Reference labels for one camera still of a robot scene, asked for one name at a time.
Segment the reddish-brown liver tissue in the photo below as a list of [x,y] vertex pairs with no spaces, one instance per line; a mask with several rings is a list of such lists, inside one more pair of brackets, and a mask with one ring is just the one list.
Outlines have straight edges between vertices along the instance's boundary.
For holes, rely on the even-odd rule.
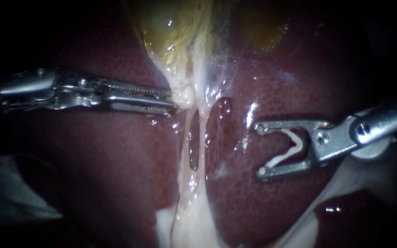
[[[252,122],[309,117],[338,121],[356,110],[362,97],[355,90],[360,83],[356,71],[365,56],[354,28],[334,15],[283,13],[290,32],[271,52],[262,54],[256,53],[255,44],[246,47],[246,29],[232,15],[228,60],[236,60],[237,66],[228,67],[233,82],[213,106],[206,126],[208,199],[219,234],[235,247],[259,247],[281,236],[335,171],[332,166],[258,181],[254,170],[285,152],[291,142],[282,134],[257,136]],[[73,30],[70,35],[47,48],[46,61],[118,80],[167,86],[120,8],[100,9],[85,18],[68,28]],[[209,80],[214,70],[218,69],[209,68]],[[249,113],[252,104],[255,108]],[[55,174],[47,180],[51,186],[42,187],[52,204],[106,244],[155,247],[155,211],[178,200],[183,121],[183,113],[148,118],[74,110],[27,113],[8,128],[14,138],[54,164]],[[29,181],[39,187],[43,178],[31,176]]]

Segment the dark background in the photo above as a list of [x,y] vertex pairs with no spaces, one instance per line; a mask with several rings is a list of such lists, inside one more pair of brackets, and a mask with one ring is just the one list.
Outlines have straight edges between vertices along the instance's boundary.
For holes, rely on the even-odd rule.
[[[0,73],[50,65],[42,56],[47,53],[47,47],[62,42],[82,19],[114,2],[0,1]],[[363,85],[362,90],[369,96],[397,98],[397,1],[351,0],[334,4],[319,1],[317,4],[327,12],[350,16],[353,24],[358,22],[367,32],[374,56],[365,70],[373,75],[373,83]],[[379,247],[397,247],[397,209],[393,216]],[[84,239],[66,219],[0,228],[0,245],[84,247]]]

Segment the surgical forceps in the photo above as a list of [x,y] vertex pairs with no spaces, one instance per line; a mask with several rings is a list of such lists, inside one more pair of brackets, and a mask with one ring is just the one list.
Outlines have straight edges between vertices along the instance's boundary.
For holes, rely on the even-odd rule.
[[397,104],[387,104],[347,116],[339,125],[321,120],[274,120],[253,125],[259,135],[277,130],[304,129],[310,137],[309,152],[303,161],[260,167],[256,176],[269,180],[292,176],[326,166],[335,158],[350,155],[375,159],[396,141]]

